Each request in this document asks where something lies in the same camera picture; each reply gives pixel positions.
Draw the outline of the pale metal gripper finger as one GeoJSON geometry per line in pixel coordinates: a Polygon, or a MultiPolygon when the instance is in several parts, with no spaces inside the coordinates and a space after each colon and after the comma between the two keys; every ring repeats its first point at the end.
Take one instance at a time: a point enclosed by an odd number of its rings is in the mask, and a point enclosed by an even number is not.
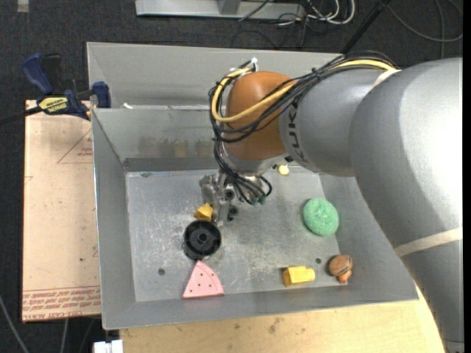
{"type": "Polygon", "coordinates": [[[224,202],[214,202],[213,205],[212,222],[220,229],[224,226],[226,221],[226,204],[224,202]]]}

